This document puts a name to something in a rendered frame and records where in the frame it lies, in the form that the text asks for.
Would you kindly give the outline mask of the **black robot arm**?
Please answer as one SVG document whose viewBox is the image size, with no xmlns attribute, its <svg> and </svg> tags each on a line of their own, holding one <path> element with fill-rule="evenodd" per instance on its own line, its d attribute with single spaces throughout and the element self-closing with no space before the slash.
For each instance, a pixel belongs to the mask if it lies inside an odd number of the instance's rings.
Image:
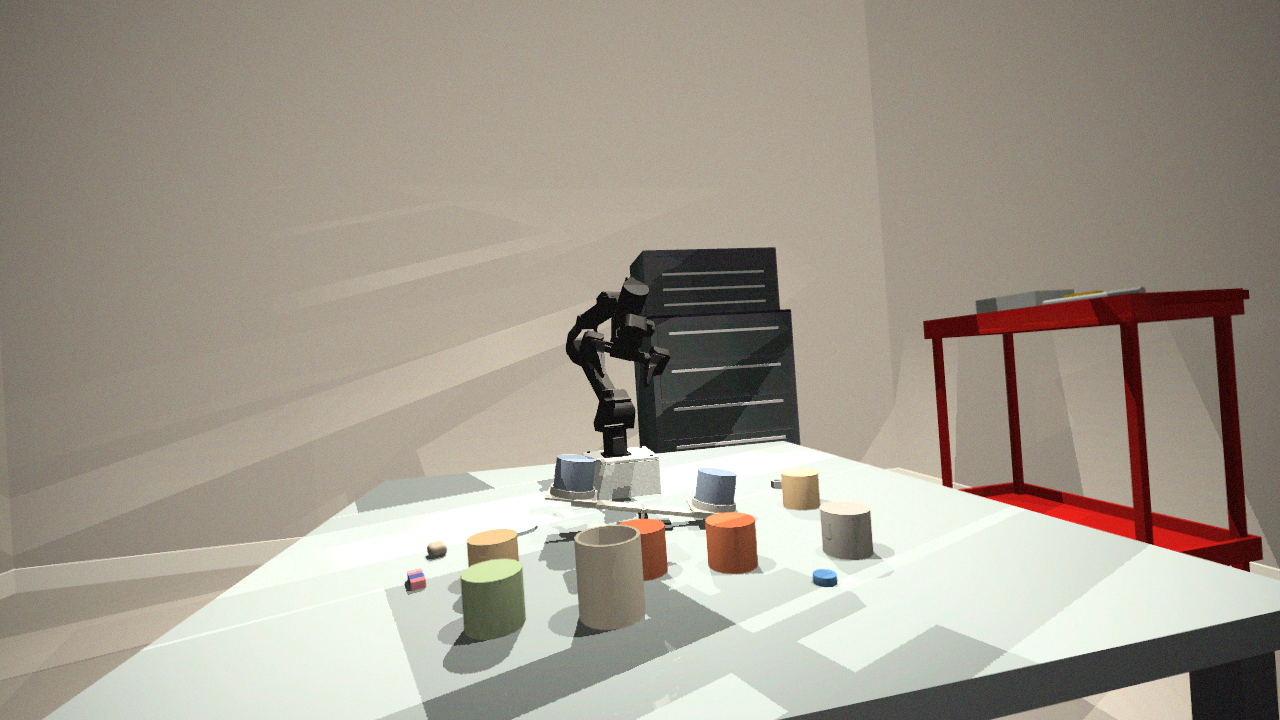
<svg viewBox="0 0 1280 720">
<path fill-rule="evenodd" d="M 611 319 L 611 329 L 616 323 L 621 322 L 614 331 L 614 342 L 621 340 L 621 337 L 635 340 L 637 341 L 637 348 L 641 348 L 643 337 L 650 338 L 655 332 L 654 322 L 646 320 L 645 316 L 637 316 L 637 314 L 643 313 L 648 293 L 649 288 L 646 284 L 635 281 L 634 277 L 626 277 L 621 291 L 603 291 L 599 293 L 596 305 L 577 316 L 576 324 L 567 336 L 566 354 L 572 363 L 582 366 L 599 400 L 594 428 L 598 432 L 603 432 L 603 457 L 632 455 L 627 448 L 626 429 L 634 429 L 636 410 L 626 389 L 614 389 L 607 373 L 602 378 L 590 363 L 579 356 L 579 346 L 582 338 L 577 338 L 577 336 L 582 329 L 596 332 L 598 325 Z M 605 427 L 622 423 L 625 425 Z"/>
</svg>

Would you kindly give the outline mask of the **olive green cylinder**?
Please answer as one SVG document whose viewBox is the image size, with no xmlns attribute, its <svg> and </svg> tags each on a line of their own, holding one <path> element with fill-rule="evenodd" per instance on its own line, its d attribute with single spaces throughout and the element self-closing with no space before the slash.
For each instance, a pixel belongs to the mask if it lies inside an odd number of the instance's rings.
<svg viewBox="0 0 1280 720">
<path fill-rule="evenodd" d="M 466 568 L 461 574 L 465 634 L 492 641 L 524 626 L 524 570 L 515 560 L 492 560 Z"/>
</svg>

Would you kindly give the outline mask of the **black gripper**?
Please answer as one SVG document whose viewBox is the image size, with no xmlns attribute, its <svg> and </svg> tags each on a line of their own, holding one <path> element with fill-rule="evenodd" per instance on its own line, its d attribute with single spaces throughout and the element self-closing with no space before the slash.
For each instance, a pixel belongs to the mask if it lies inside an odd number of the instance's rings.
<svg viewBox="0 0 1280 720">
<path fill-rule="evenodd" d="M 586 331 L 579 346 L 579 356 L 590 363 L 602 378 L 605 375 L 604 352 L 611 357 L 620 357 L 627 361 L 644 363 L 644 386 L 648 387 L 652 375 L 660 375 L 669 361 L 669 350 L 652 346 L 649 354 L 637 351 L 637 341 L 621 337 L 614 342 L 614 331 L 621 322 L 611 329 L 611 342 L 604 340 L 604 334 Z"/>
</svg>

